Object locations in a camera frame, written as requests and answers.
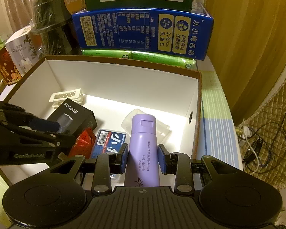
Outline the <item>black shaver box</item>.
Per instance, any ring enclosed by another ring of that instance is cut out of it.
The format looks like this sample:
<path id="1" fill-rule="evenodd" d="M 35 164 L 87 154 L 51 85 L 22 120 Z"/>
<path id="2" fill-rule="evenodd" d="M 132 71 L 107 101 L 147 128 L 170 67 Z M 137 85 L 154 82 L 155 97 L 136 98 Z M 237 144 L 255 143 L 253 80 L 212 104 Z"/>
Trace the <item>black shaver box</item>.
<path id="1" fill-rule="evenodd" d="M 58 122 L 58 133 L 79 136 L 86 128 L 96 129 L 94 113 L 82 105 L 67 98 L 48 118 Z"/>

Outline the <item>green packet under box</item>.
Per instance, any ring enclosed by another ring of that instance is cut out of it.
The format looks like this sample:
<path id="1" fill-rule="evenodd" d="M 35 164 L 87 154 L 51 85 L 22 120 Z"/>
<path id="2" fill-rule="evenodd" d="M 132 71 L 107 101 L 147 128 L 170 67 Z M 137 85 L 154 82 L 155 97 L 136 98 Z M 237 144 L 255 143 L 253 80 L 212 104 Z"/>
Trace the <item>green packet under box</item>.
<path id="1" fill-rule="evenodd" d="M 176 66 L 183 69 L 196 69 L 196 60 L 187 57 L 172 56 L 167 54 L 149 53 L 142 51 L 126 51 L 126 50 L 100 50 L 100 49 L 81 49 L 82 55 L 124 58 L 130 60 L 147 61 L 170 66 Z"/>

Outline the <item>red snack packet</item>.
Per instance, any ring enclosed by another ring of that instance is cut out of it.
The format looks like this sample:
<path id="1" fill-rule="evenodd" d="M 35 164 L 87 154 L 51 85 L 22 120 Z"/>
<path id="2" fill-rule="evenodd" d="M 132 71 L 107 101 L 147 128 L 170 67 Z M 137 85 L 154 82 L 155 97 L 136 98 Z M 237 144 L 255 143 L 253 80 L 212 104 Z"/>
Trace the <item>red snack packet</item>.
<path id="1" fill-rule="evenodd" d="M 92 129 L 86 128 L 76 139 L 76 142 L 71 148 L 68 157 L 83 155 L 86 159 L 89 159 L 95 141 L 96 135 L 93 133 Z"/>

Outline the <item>brown cardboard box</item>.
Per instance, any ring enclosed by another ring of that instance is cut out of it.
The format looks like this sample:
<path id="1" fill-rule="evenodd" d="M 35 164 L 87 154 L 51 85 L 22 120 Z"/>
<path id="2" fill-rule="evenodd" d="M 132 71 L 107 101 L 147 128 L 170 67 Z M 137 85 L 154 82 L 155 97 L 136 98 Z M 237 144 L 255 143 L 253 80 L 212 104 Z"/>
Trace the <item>brown cardboard box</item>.
<path id="1" fill-rule="evenodd" d="M 164 141 L 169 152 L 196 157 L 201 102 L 201 74 L 194 70 L 122 58 L 46 56 L 0 100 L 47 118 L 54 92 L 80 88 L 99 129 L 122 131 L 134 109 L 153 115 L 169 126 Z"/>

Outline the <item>white power strip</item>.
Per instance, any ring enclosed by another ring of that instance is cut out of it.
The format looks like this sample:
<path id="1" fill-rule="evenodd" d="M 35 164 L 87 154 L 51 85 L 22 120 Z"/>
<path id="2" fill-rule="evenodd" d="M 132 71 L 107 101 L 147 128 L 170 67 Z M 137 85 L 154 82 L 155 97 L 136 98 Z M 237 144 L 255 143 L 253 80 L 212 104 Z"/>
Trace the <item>white power strip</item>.
<path id="1" fill-rule="evenodd" d="M 248 138 L 252 136 L 251 131 L 248 126 L 235 127 L 235 131 L 237 133 L 237 136 L 239 136 L 240 138 L 246 141 L 251 153 L 255 156 L 255 159 L 257 160 L 257 167 L 256 167 L 256 170 L 253 171 L 253 173 L 256 173 L 260 166 L 260 161 L 259 161 L 258 155 L 256 154 L 255 150 L 252 148 L 252 145 L 248 141 Z"/>

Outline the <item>blue tissue pack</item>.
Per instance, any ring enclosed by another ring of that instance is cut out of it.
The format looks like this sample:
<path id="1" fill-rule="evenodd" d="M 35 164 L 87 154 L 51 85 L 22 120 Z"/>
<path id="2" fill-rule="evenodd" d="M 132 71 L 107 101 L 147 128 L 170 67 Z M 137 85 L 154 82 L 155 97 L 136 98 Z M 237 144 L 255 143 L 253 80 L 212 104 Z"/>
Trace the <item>blue tissue pack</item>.
<path id="1" fill-rule="evenodd" d="M 96 159 L 98 155 L 107 152 L 117 153 L 121 146 L 126 142 L 126 138 L 127 135 L 125 133 L 107 129 L 99 130 L 96 136 L 96 142 L 92 147 L 90 158 Z"/>

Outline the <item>stacked black bowls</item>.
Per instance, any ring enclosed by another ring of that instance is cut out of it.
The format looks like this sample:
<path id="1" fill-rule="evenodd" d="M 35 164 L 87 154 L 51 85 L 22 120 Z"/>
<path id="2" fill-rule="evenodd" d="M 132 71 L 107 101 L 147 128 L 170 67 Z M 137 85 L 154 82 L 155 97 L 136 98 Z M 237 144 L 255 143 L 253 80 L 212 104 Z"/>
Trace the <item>stacked black bowls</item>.
<path id="1" fill-rule="evenodd" d="M 31 31 L 41 37 L 44 55 L 77 55 L 79 44 L 64 0 L 35 0 Z"/>

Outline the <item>white humidifier box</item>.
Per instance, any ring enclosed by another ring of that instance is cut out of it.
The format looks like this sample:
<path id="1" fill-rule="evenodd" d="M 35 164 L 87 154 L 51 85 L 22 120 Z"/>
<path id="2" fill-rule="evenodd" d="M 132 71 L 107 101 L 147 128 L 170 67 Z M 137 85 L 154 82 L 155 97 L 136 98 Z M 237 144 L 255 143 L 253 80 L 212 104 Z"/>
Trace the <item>white humidifier box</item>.
<path id="1" fill-rule="evenodd" d="M 6 42 L 6 49 L 22 77 L 40 59 L 32 42 L 30 25 L 21 28 L 11 35 Z"/>

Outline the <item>quilted chair cushion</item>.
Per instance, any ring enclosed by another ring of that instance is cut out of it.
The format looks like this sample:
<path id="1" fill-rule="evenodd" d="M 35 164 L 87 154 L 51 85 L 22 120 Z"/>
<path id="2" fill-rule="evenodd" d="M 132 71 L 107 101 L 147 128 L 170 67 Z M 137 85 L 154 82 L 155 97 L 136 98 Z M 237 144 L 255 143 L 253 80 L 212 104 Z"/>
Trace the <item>quilted chair cushion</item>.
<path id="1" fill-rule="evenodd" d="M 277 189 L 286 188 L 286 79 L 244 125 L 251 131 L 248 141 L 260 161 L 257 172 L 253 173 L 257 160 L 245 141 L 241 147 L 244 171 Z"/>

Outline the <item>purple lotion tube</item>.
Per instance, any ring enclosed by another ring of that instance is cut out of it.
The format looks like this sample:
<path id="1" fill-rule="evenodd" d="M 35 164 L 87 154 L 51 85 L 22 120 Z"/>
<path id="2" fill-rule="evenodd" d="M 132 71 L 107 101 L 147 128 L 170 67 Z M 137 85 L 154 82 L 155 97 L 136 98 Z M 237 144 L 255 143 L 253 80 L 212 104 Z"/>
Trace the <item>purple lotion tube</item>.
<path id="1" fill-rule="evenodd" d="M 130 137 L 128 162 L 125 171 L 126 187 L 158 187 L 160 174 L 158 170 L 157 129 L 154 126 L 142 126 L 139 120 L 144 116 L 156 121 L 149 114 L 133 117 Z"/>

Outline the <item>blue milk carton box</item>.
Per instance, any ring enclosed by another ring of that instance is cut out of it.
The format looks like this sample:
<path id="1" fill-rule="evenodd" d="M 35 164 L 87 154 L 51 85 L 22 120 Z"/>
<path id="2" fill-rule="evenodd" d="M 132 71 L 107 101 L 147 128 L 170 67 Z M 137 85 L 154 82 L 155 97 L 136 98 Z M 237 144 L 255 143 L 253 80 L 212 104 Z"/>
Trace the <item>blue milk carton box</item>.
<path id="1" fill-rule="evenodd" d="M 214 20 L 200 3 L 192 11 L 158 8 L 82 10 L 72 15 L 83 49 L 126 49 L 204 60 Z"/>

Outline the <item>red gift box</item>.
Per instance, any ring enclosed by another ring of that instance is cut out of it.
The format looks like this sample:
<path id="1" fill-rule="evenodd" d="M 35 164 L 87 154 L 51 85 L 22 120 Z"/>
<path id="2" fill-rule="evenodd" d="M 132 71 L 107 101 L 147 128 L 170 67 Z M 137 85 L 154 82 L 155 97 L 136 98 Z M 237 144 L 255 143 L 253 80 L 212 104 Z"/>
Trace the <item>red gift box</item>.
<path id="1" fill-rule="evenodd" d="M 0 73 L 7 85 L 17 83 L 22 78 L 6 47 L 0 49 Z"/>

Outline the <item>golden curtain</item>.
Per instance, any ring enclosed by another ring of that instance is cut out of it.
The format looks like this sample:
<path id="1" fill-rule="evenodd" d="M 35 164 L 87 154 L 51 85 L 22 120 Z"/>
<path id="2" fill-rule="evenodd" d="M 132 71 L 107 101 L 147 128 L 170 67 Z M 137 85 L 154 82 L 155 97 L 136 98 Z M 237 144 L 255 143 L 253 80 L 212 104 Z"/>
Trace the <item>golden curtain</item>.
<path id="1" fill-rule="evenodd" d="M 207 55 L 232 119 L 249 118 L 286 66 L 286 0 L 206 0 L 214 19 Z"/>

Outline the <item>checkered tablecloth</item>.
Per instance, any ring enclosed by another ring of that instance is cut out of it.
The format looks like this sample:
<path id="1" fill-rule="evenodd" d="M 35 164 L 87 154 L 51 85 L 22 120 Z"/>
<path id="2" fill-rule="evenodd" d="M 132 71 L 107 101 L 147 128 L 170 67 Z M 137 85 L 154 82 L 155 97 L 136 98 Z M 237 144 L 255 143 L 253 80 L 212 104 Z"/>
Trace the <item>checkered tablecloth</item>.
<path id="1" fill-rule="evenodd" d="M 236 168 L 241 156 L 234 123 L 218 76 L 209 60 L 198 61 L 194 71 L 201 74 L 200 127 L 197 159 L 212 155 Z"/>

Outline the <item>white plastic comb holder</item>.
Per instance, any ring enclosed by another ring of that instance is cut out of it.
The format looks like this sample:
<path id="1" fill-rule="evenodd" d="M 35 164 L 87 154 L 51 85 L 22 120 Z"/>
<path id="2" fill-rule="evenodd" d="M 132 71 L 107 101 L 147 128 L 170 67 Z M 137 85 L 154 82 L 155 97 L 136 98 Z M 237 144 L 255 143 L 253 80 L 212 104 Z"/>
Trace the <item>white plastic comb holder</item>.
<path id="1" fill-rule="evenodd" d="M 85 95 L 83 94 L 81 88 L 75 90 L 66 90 L 64 92 L 52 93 L 49 103 L 52 104 L 52 108 L 56 109 L 62 104 L 63 101 L 67 99 L 71 99 L 78 104 L 82 104 L 84 97 Z"/>

